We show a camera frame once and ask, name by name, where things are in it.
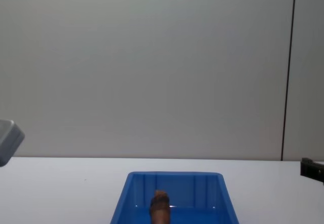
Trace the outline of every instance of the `white tabletop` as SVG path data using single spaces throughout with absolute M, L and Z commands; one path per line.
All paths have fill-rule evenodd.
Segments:
M 132 171 L 219 172 L 240 224 L 324 222 L 324 185 L 299 162 L 13 158 L 0 168 L 0 223 L 107 224 Z

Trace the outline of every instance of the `black vertical line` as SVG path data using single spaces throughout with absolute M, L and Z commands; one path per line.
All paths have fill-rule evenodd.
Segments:
M 285 144 L 285 131 L 286 131 L 286 113 L 287 113 L 287 98 L 288 98 L 290 60 L 291 60 L 291 56 L 292 56 L 292 41 L 293 41 L 293 30 L 294 30 L 294 16 L 295 16 L 295 0 L 293 0 L 292 26 L 291 26 L 291 29 L 290 29 L 290 44 L 289 44 L 288 71 L 287 71 L 287 82 L 286 82 L 285 113 L 283 115 L 283 129 L 282 129 L 282 143 L 281 143 L 281 158 L 280 158 L 281 161 L 283 161 L 283 157 L 284 157 L 284 144 Z

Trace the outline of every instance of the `brown object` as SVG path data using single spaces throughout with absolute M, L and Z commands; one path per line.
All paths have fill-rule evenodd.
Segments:
M 151 200 L 151 224 L 170 224 L 170 200 L 166 192 L 156 190 Z

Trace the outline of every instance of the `blue plastic bin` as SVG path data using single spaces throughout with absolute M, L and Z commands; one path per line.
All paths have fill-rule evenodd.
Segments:
M 238 224 L 224 178 L 209 172 L 132 172 L 111 224 L 150 224 L 155 190 L 170 198 L 171 224 Z

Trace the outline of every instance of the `gray wall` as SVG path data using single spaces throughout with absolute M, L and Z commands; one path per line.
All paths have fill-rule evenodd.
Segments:
M 19 156 L 280 158 L 293 0 L 0 0 Z
M 324 160 L 324 0 L 296 0 L 284 160 Z

